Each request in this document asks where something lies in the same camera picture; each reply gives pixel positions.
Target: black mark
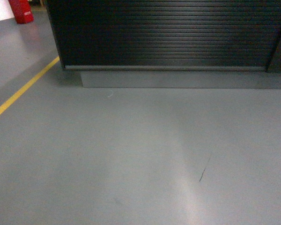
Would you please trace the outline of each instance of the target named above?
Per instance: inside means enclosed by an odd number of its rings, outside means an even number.
[[[211,154],[210,154],[210,156],[209,156],[209,159],[208,159],[208,161],[207,161],[207,163],[206,163],[206,166],[205,166],[205,168],[204,168],[204,170],[203,170],[203,173],[202,173],[202,175],[201,175],[201,178],[200,178],[199,182],[201,182],[201,180],[202,180],[202,178],[203,178],[203,174],[204,174],[204,172],[205,172],[205,170],[206,170],[206,168],[207,168],[207,165],[208,165],[208,163],[209,163],[209,161],[210,161],[210,158],[211,158]]]

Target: white wall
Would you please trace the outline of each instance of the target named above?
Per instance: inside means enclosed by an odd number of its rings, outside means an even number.
[[[11,11],[8,0],[0,0],[0,20],[6,20],[13,17],[14,14],[13,11]]]

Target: red object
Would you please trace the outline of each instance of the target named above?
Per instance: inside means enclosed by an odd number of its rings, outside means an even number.
[[[33,21],[33,15],[27,0],[8,0],[15,15],[17,23],[29,23]]]

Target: gray base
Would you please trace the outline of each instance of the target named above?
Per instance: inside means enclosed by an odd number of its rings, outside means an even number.
[[[264,72],[81,71],[88,88],[281,89],[281,74]]]

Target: yellow stripe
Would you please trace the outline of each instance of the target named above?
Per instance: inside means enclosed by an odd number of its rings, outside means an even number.
[[[0,106],[0,115],[7,110],[12,103],[14,103],[25,91],[27,91],[39,78],[41,78],[48,70],[59,61],[59,57],[50,62],[44,69],[42,69],[35,77],[28,81],[21,89],[19,89],[12,97]]]

